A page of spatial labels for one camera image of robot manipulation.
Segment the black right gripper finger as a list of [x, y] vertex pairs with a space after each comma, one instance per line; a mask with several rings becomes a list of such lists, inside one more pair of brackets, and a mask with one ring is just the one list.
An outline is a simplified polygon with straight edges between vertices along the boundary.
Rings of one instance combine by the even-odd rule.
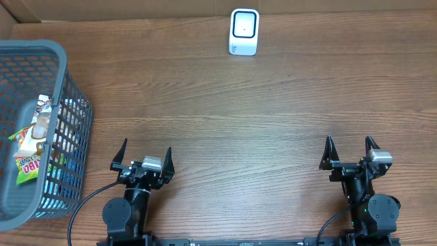
[[326, 137], [324, 153], [320, 161], [319, 169], [332, 170], [340, 164], [339, 155], [331, 135]]
[[375, 142], [371, 135], [367, 135], [365, 138], [365, 154], [366, 157], [375, 156], [380, 153], [380, 147]]

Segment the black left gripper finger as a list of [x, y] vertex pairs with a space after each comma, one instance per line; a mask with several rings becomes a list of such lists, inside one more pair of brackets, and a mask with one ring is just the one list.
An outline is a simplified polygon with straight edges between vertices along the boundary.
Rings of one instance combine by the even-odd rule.
[[175, 169], [174, 169], [172, 155], [171, 155], [171, 147], [168, 147], [165, 160], [163, 163], [161, 178], [164, 182], [170, 182], [174, 174], [175, 174]]
[[122, 171], [125, 168], [125, 166], [122, 164], [122, 161], [124, 159], [124, 154], [126, 151], [127, 142], [128, 142], [128, 139], [125, 138], [118, 153], [115, 155], [115, 157], [111, 161], [111, 165], [110, 165], [111, 171]]

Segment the beige mushroom snack bag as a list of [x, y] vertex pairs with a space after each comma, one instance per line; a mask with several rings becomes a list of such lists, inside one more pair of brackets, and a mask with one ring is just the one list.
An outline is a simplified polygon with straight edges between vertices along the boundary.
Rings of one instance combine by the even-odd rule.
[[18, 142], [18, 150], [13, 154], [14, 157], [41, 156], [51, 121], [51, 103], [49, 96], [40, 94], [31, 124], [9, 137], [10, 140]]

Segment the green Haribo candy bag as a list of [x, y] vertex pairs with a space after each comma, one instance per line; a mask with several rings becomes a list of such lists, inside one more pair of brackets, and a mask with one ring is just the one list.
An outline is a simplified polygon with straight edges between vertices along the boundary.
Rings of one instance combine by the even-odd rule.
[[21, 185], [38, 177], [41, 156], [14, 157], [18, 168], [16, 184]]

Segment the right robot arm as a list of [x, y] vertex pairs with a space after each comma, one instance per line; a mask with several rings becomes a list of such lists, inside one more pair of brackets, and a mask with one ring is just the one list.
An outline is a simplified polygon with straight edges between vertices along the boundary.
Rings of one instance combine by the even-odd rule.
[[355, 163], [342, 163], [333, 138], [326, 137], [319, 168], [331, 172], [329, 180], [340, 182], [348, 207], [333, 215], [320, 228], [316, 245], [326, 245], [325, 229], [344, 214], [350, 214], [352, 229], [330, 239], [332, 245], [399, 245], [391, 234], [397, 230], [400, 201], [392, 195], [375, 193], [372, 181], [384, 176], [393, 164], [389, 151], [380, 148], [371, 135], [365, 138], [365, 156]]

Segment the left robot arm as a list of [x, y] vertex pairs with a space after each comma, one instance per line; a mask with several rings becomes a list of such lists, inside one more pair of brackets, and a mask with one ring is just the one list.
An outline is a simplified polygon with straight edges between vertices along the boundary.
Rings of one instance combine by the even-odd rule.
[[116, 183], [124, 185], [124, 196], [109, 200], [102, 210], [102, 219], [107, 225], [107, 238], [99, 245], [151, 245], [161, 242], [152, 232], [145, 232], [152, 190], [159, 190], [170, 183], [175, 174], [171, 148], [164, 159], [145, 156], [142, 161], [122, 163], [127, 141], [111, 161], [110, 170], [118, 173]]

